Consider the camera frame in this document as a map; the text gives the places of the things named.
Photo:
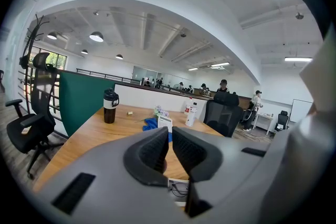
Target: black tumbler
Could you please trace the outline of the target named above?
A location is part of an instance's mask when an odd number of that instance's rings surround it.
[[[115,109],[119,104],[119,96],[112,88],[104,91],[104,121],[113,123],[116,119]]]

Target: chair wheel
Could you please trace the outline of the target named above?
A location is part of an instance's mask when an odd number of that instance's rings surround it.
[[[33,174],[31,174],[31,173],[28,173],[27,176],[28,176],[28,178],[29,178],[30,180],[33,180],[33,179],[34,179],[34,176],[33,176]]]

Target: blue cloth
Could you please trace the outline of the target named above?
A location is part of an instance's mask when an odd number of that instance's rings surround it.
[[[152,130],[152,129],[156,129],[156,128],[158,128],[157,126],[157,123],[158,121],[157,121],[157,119],[156,118],[151,118],[151,119],[145,119],[145,123],[147,124],[147,125],[145,125],[145,126],[142,126],[142,130],[143,131],[148,131],[148,130]],[[173,135],[172,135],[172,133],[168,133],[168,142],[170,143],[170,142],[172,142],[173,141]]]

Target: window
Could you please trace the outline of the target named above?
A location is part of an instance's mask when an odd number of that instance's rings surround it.
[[[57,69],[65,69],[65,63],[67,61],[67,57],[62,55],[62,54],[57,54],[55,52],[52,52],[50,50],[44,50],[38,47],[33,46],[32,47],[32,51],[30,53],[30,63],[33,63],[33,58],[35,57],[35,55],[39,54],[40,52],[48,52],[50,53],[50,55],[48,56],[46,63],[50,63],[52,64],[54,67],[56,67]]]

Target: green partition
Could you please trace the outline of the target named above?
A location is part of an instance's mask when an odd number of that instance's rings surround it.
[[[59,109],[69,136],[103,106],[103,93],[114,81],[62,72],[59,79]]]

